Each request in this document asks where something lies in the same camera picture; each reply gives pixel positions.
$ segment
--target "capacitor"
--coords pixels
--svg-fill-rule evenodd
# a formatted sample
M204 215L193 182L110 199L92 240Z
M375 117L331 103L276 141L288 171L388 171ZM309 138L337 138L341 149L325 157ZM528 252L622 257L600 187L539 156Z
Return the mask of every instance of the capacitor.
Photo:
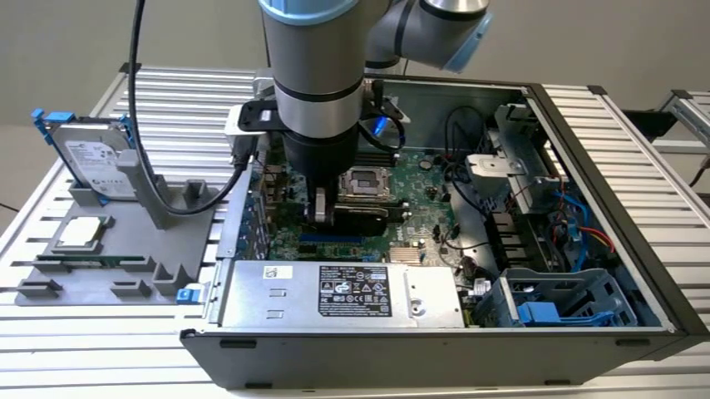
M433 226L433 229L431 230L431 237L433 238L435 243L441 240L441 228L439 227L439 225Z
M424 189L424 193L425 193L425 196L428 197L429 200L433 200L436 198L436 193L439 192L439 189L433 186L428 186L425 189Z
M419 169L420 170L431 170L431 168L433 167L433 164L431 163L429 160L420 160L419 161Z

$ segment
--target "red cable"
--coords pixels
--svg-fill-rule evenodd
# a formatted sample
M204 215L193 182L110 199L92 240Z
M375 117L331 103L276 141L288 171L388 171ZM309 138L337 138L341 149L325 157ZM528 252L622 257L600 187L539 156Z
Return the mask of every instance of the red cable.
M599 237L603 238L603 240L608 243L608 250L611 253L614 253L614 243L611 242L611 238L598 229L592 229L591 227L579 227L579 230L588 231L590 233L596 234Z

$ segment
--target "sticker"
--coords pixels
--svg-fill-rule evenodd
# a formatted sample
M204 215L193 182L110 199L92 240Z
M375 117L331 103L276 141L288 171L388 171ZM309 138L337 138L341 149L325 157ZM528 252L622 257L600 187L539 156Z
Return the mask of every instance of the sticker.
M133 186L128 177L116 169L117 154L96 141L68 140L64 145L70 158L90 188L106 197L133 197Z
M327 318L389 318L384 266L320 266L319 313Z
M264 266L264 280L292 278L292 266Z

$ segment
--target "electronic component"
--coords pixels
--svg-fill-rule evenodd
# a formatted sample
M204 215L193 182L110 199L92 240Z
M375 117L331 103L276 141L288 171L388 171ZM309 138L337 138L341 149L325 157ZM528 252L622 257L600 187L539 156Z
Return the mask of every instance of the electronic component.
M340 176L339 201L389 200L389 171L385 168L356 166Z
M104 199L135 200L131 181L117 168L118 156L132 148L125 119L77 117L70 112L42 110L33 113L34 125L81 188L90 188Z
M300 254L315 254L317 252L317 245L313 244L301 244L299 245Z
M420 170L431 170L431 168L433 167L433 164L431 163L429 160L420 160L419 161L419 169Z
M433 242L437 243L441 240L441 228L436 224L433 226L433 229L431 230L431 237L433 238Z
M419 258L419 248L395 247L389 249L389 262L392 262L393 264L408 264L411 266L419 266L421 264L421 259Z
M448 268L241 261L235 270L224 327L463 327Z
M619 284L602 269L538 273L528 268L508 268L476 305L473 319L483 327L502 328L550 323L556 326L575 323L582 326L638 325Z
M429 200L433 200L436 198L437 192L439 192L439 189L431 185L424 189L425 196Z

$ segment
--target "barcode sticker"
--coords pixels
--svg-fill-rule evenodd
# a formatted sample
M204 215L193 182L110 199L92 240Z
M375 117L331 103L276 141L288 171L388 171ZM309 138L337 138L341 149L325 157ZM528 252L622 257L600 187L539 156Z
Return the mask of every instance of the barcode sticker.
M264 280L292 278L292 266L264 266Z

